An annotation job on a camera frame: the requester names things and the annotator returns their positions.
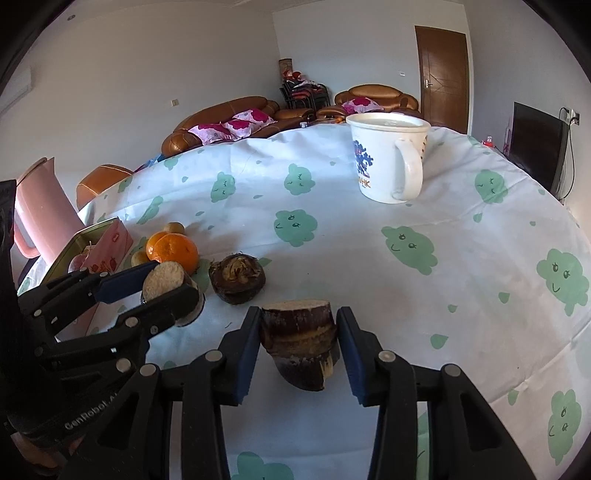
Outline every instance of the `mug rim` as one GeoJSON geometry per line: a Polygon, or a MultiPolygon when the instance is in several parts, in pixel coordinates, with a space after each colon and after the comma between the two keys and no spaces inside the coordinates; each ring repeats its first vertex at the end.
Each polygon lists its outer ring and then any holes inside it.
{"type": "Polygon", "coordinates": [[[367,113],[353,113],[348,115],[346,122],[352,127],[365,128],[368,130],[379,130],[382,132],[402,132],[402,133],[420,133],[427,132],[431,128],[431,124],[421,118],[415,116],[404,115],[399,112],[367,112],[367,113]],[[371,120],[377,119],[393,119],[400,120],[413,124],[408,127],[401,127],[399,125],[380,125],[372,124],[371,120]]]}

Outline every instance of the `pink pitcher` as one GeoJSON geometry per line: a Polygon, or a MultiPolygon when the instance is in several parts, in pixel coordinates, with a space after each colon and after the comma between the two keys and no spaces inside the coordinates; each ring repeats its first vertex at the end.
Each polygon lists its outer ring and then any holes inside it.
{"type": "Polygon", "coordinates": [[[41,255],[47,265],[85,227],[57,181],[53,158],[42,158],[17,180],[15,207],[34,246],[27,245],[16,222],[14,242],[25,257],[41,255]]]}

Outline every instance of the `door frame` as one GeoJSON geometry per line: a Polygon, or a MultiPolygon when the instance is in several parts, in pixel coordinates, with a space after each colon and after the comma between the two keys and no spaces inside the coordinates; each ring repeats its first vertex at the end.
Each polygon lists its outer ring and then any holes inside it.
{"type": "Polygon", "coordinates": [[[424,100],[425,100],[425,88],[423,87],[423,85],[425,84],[425,78],[424,78],[424,74],[423,74],[423,56],[420,54],[420,49],[419,49],[419,45],[418,45],[418,36],[417,36],[417,29],[418,28],[423,28],[425,30],[437,30],[437,31],[444,31],[444,32],[455,32],[455,33],[459,33],[461,35],[464,35],[464,37],[466,38],[466,111],[467,111],[467,125],[466,125],[466,132],[468,135],[471,135],[472,132],[472,111],[470,109],[470,99],[471,99],[471,95],[472,95],[472,89],[470,88],[470,51],[471,51],[471,42],[470,42],[470,37],[468,35],[468,33],[464,33],[464,32],[458,32],[457,30],[448,30],[447,28],[435,28],[435,27],[425,27],[423,25],[415,25],[414,26],[414,35],[417,39],[417,55],[418,55],[418,71],[419,71],[419,76],[420,76],[420,82],[421,82],[421,112],[423,113],[423,116],[425,114],[425,111],[423,110],[423,106],[424,106],[424,100]]]}

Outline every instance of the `television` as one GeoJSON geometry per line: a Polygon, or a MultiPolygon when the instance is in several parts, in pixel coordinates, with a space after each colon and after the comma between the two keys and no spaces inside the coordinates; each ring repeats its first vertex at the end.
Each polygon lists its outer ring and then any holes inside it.
{"type": "Polygon", "coordinates": [[[560,118],[515,103],[509,161],[558,198],[569,125],[560,118]]]}

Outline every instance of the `ceramic cup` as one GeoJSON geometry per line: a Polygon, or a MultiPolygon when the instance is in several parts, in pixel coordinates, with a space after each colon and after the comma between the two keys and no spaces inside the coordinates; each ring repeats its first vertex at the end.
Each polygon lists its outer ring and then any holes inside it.
{"type": "Polygon", "coordinates": [[[381,203],[404,203],[418,197],[431,125],[413,116],[385,112],[349,115],[347,123],[361,193],[381,203]]]}

